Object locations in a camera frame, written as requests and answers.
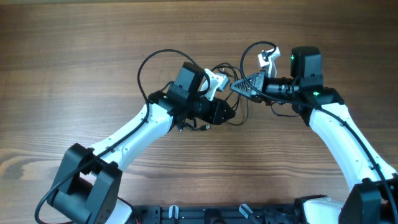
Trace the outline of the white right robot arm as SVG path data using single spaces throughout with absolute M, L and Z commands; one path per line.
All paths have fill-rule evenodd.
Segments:
M 292 105 L 296 116 L 318 134 L 349 187 L 344 202 L 324 195 L 298 198 L 302 223 L 397 223 L 397 171 L 370 145 L 352 120 L 344 99 L 323 85 L 322 55 L 312 46 L 296 47 L 290 78 L 278 78 L 277 47 L 258 55 L 261 71 L 243 75 L 231 89 L 272 106 Z

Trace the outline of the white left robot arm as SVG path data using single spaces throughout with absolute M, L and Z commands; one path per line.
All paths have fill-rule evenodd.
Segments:
M 188 119 L 220 125 L 233 118 L 234 110 L 215 96 L 228 83 L 226 75 L 185 62 L 175 81 L 151 93 L 114 134 L 66 151 L 47 203 L 73 223 L 129 223 L 133 208 L 118 197 L 123 172 L 147 146 L 173 127 L 183 129 Z

